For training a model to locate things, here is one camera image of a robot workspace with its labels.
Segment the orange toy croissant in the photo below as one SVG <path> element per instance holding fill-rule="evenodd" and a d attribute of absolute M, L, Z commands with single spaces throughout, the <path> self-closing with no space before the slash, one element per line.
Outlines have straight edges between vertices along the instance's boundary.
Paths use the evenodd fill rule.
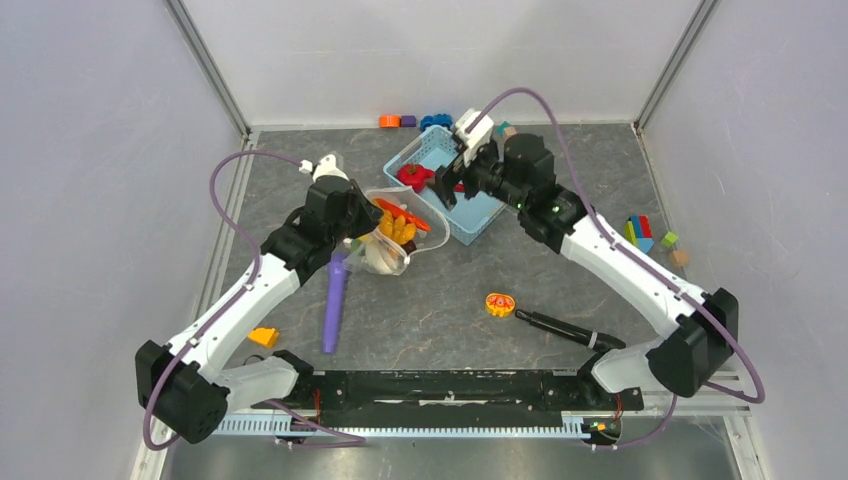
<path fill-rule="evenodd" d="M 378 231 L 386 238 L 402 246 L 415 238 L 418 228 L 408 223 L 402 217 L 394 217 L 391 213 L 385 212 L 378 226 Z"/>

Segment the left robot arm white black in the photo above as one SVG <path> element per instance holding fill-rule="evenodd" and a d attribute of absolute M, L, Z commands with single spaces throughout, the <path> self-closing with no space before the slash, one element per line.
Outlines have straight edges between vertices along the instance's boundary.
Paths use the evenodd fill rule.
<path fill-rule="evenodd" d="M 284 356 L 236 368 L 226 363 L 277 305 L 329 263 L 343 240 L 373 231 L 381 216 L 355 181 L 334 175 L 317 179 L 304 204 L 262 243 L 241 283 L 167 343 L 144 343 L 135 365 L 146 446 L 169 445 L 153 440 L 153 420 L 196 444 L 236 411 L 269 400 L 306 405 L 314 381 Z"/>

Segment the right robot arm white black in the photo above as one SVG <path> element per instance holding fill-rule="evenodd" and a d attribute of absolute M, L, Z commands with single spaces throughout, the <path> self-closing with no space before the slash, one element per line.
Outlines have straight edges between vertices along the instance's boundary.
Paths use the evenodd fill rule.
<path fill-rule="evenodd" d="M 553 153 L 542 137 L 517 134 L 500 148 L 489 140 L 472 149 L 450 140 L 455 159 L 437 169 L 435 191 L 447 208 L 460 183 L 467 198 L 485 193 L 517 211 L 526 234 L 577 263 L 615 290 L 646 318 L 657 339 L 598 354 L 577 382 L 580 400 L 602 408 L 617 393 L 657 382 L 690 398 L 709 384 L 733 349 L 722 336 L 738 334 L 737 298 L 709 293 L 673 275 L 615 233 L 580 197 L 558 184 Z"/>

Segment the small dark red toy fruit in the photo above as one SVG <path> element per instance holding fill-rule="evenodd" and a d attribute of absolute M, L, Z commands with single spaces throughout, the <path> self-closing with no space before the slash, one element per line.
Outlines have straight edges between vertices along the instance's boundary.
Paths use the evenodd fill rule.
<path fill-rule="evenodd" d="M 401 248 L 402 248 L 402 249 L 403 249 L 403 250 L 404 250 L 407 254 L 411 254 L 411 253 L 413 253 L 413 252 L 415 252 L 415 251 L 417 250 L 417 246 L 416 246 L 416 244 L 415 244 L 412 240 L 410 240 L 410 241 L 408 241 L 407 243 L 403 244 L 403 245 L 401 246 Z"/>

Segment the clear dotted zip top bag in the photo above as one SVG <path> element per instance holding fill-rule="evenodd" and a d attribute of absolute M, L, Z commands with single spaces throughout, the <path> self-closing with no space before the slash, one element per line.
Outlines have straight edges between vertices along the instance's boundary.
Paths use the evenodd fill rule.
<path fill-rule="evenodd" d="M 449 240 L 446 217 L 412 188 L 370 189 L 365 196 L 381 217 L 375 230 L 348 242 L 348 270 L 399 276 L 415 257 Z"/>

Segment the white toy egg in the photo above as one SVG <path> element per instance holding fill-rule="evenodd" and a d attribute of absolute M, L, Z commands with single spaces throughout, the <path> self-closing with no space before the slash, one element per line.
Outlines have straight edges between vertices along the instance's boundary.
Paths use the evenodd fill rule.
<path fill-rule="evenodd" d="M 379 241 L 370 242 L 365 246 L 365 260 L 368 266 L 380 275 L 400 275 L 405 268 L 396 252 Z"/>

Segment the orange toy carrot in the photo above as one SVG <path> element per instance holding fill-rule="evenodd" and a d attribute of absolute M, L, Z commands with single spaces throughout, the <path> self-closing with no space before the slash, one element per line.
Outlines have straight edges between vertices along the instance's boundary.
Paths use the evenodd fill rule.
<path fill-rule="evenodd" d="M 414 224 L 419 230 L 422 230 L 424 232 L 430 232 L 431 231 L 430 225 L 427 222 L 425 222 L 423 219 L 421 219 L 421 218 L 413 215 L 412 213 L 402 209 L 401 207 L 389 202 L 388 200 L 385 200 L 383 198 L 377 198 L 375 200 L 375 202 L 376 202 L 376 205 L 378 207 L 388 211 L 394 217 L 404 218 L 408 223 Z"/>

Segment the red toy tomato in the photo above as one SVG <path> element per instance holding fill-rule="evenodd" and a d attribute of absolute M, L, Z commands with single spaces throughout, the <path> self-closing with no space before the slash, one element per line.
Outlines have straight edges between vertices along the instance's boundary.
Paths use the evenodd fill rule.
<path fill-rule="evenodd" d="M 434 171 L 418 163 L 406 163 L 396 173 L 396 178 L 402 185 L 413 189 L 420 194 L 434 177 Z"/>

